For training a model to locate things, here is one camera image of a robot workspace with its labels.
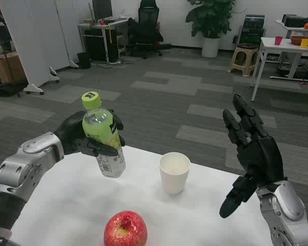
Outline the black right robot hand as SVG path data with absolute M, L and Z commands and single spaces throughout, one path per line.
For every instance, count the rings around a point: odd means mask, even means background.
M 240 121 L 228 109 L 223 110 L 223 120 L 231 143 L 237 146 L 237 159 L 245 175 L 236 179 L 227 194 L 219 211 L 222 218 L 247 202 L 258 188 L 284 180 L 279 148 L 264 129 L 260 115 L 239 94 L 234 95 L 233 104 Z

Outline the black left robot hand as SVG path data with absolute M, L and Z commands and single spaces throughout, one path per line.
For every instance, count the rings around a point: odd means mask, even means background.
M 118 156 L 118 150 L 85 135 L 82 121 L 85 111 L 78 111 L 66 118 L 56 129 L 54 134 L 63 146 L 64 154 L 70 155 L 81 152 L 88 156 Z

